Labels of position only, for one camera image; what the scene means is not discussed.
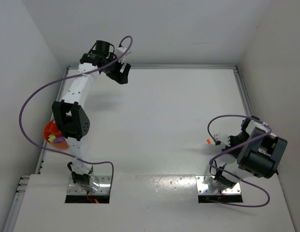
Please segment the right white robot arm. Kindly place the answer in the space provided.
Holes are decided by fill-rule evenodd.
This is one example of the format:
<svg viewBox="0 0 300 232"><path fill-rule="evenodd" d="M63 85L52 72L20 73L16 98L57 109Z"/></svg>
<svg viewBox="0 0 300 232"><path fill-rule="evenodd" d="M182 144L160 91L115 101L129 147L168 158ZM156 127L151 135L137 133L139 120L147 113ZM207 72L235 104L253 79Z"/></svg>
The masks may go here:
<svg viewBox="0 0 300 232"><path fill-rule="evenodd" d="M211 138L216 145L224 144L226 154L234 158L230 164L216 169L214 182L221 189L233 188L250 176L271 178L277 172L288 144L255 116L244 118L239 134L217 132Z"/></svg>

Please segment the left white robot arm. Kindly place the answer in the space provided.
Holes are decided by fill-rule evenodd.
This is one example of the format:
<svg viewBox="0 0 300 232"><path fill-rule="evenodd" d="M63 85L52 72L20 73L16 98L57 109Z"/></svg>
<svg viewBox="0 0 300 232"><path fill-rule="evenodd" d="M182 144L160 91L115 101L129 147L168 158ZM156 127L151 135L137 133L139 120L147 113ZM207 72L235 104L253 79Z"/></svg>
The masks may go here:
<svg viewBox="0 0 300 232"><path fill-rule="evenodd" d="M119 45L114 47L106 41L96 41L79 62L77 77L66 94L52 104L57 129L65 138L73 161L68 163L74 184L91 192L94 187L93 165L87 160L86 135L90 131L90 120L84 110L91 86L101 73L105 73L118 84L128 83L130 64L125 64L130 49Z"/></svg>

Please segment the purple lego brick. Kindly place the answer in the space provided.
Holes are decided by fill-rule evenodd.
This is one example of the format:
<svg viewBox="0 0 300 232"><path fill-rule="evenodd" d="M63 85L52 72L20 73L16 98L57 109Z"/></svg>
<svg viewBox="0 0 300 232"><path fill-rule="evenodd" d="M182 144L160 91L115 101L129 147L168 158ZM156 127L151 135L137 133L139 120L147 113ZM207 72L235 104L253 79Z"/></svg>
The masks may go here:
<svg viewBox="0 0 300 232"><path fill-rule="evenodd" d="M62 143L65 141L65 138L63 136L56 138L53 142L54 143Z"/></svg>

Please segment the lime green lego brick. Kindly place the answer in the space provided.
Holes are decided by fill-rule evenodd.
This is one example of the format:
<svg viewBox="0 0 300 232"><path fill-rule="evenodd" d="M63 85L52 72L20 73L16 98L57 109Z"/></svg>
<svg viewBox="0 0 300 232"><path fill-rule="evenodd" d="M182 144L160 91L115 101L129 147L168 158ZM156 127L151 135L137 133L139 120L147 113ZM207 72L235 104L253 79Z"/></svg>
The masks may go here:
<svg viewBox="0 0 300 232"><path fill-rule="evenodd" d="M54 143L54 140L55 140L55 139L56 139L56 136L53 135L53 134L49 135L49 137L48 137L48 141L49 141L50 143Z"/></svg>

